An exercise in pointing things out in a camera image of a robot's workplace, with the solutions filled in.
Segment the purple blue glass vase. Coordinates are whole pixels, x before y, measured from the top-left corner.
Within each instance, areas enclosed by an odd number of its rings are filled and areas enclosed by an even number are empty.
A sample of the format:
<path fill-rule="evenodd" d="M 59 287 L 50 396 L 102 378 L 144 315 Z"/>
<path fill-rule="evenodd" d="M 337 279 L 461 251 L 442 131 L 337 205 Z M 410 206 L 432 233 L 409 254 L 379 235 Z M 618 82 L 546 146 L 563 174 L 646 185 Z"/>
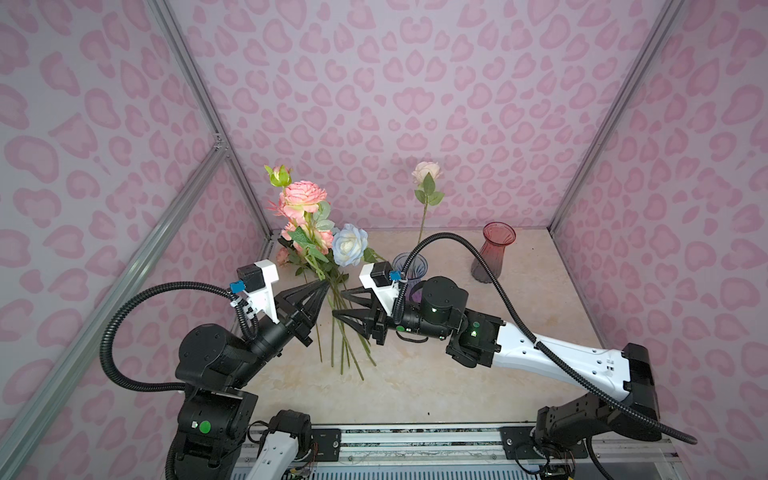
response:
<path fill-rule="evenodd" d="M 393 268 L 398 271 L 403 271 L 403 267 L 409 257 L 409 252 L 402 252 L 394 258 Z M 422 287 L 417 285 L 424 279 L 428 271 L 428 261 L 418 254 L 406 271 L 407 285 L 405 299 L 408 302 L 419 303 L 422 298 Z"/>

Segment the cream pink rose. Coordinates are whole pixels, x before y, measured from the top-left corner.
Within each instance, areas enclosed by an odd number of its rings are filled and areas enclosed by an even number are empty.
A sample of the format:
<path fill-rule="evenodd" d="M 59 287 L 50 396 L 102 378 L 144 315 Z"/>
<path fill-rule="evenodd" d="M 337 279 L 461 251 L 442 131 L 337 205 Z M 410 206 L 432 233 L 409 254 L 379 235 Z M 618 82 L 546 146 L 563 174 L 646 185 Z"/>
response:
<path fill-rule="evenodd" d="M 421 242 L 423 239 L 429 208 L 438 206 L 444 199 L 445 194 L 437 187 L 437 180 L 441 173 L 442 169 L 440 165 L 433 161 L 422 161 L 418 163 L 412 172 L 412 176 L 416 183 L 414 196 L 422 205 L 418 242 Z"/>

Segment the white blue rose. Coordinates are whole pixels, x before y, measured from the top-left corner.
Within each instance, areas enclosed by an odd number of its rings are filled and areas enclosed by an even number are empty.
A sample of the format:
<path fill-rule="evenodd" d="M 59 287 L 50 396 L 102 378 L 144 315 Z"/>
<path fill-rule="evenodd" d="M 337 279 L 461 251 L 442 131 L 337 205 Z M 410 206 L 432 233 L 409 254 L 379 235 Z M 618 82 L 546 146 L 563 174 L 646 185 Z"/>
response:
<path fill-rule="evenodd" d="M 352 224 L 345 224 L 334 234 L 330 253 L 334 264 L 331 276 L 332 298 L 330 302 L 332 309 L 351 308 L 351 302 L 342 296 L 342 292 L 348 288 L 347 284 L 350 278 L 346 269 L 359 266 L 364 260 L 377 261 L 382 260 L 382 257 L 369 246 L 368 233 Z M 350 339 L 357 338 L 360 341 L 368 361 L 376 367 L 377 364 L 371 354 L 369 341 L 365 340 L 361 334 L 347 328 L 341 320 L 336 318 L 333 319 L 332 335 L 332 360 L 336 358 L 334 348 L 338 344 L 339 373 L 344 374 L 347 370 L 354 370 L 359 378 L 364 380 L 363 371 L 353 351 Z"/>

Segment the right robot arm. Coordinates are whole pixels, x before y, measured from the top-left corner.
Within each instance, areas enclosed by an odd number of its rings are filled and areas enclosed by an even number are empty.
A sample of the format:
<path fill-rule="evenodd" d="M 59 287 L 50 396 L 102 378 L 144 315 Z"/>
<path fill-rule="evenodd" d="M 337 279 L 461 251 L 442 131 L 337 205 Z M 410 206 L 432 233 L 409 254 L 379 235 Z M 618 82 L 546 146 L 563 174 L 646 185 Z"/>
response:
<path fill-rule="evenodd" d="M 396 289 L 366 280 L 343 292 L 352 306 L 333 316 L 377 344 L 390 332 L 408 333 L 414 342 L 442 340 L 447 355 L 467 368 L 523 370 L 568 383 L 579 374 L 589 383 L 585 395 L 538 411 L 532 437 L 540 445 L 570 447 L 605 432 L 661 439 L 658 427 L 649 424 L 658 418 L 658 400 L 646 347 L 596 349 L 544 336 L 530 340 L 516 325 L 468 308 L 467 291 L 442 276 L 420 282 L 420 301 L 406 298 L 401 319 L 395 319 Z"/>

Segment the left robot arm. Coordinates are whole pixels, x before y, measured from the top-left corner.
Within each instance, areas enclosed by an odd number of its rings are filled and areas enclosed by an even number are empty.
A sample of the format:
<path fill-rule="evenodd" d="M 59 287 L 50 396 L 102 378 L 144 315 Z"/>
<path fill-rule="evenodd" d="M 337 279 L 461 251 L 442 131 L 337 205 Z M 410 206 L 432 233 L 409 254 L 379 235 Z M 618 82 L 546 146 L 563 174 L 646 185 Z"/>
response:
<path fill-rule="evenodd" d="M 239 337 L 218 324 L 203 324 L 182 340 L 175 376 L 185 387 L 178 427 L 165 461 L 167 479 L 227 479 L 250 430 L 258 402 L 245 386 L 285 346 L 312 343 L 314 328 L 329 290 L 314 281 L 280 292 L 277 320 L 264 316 L 249 335 Z"/>

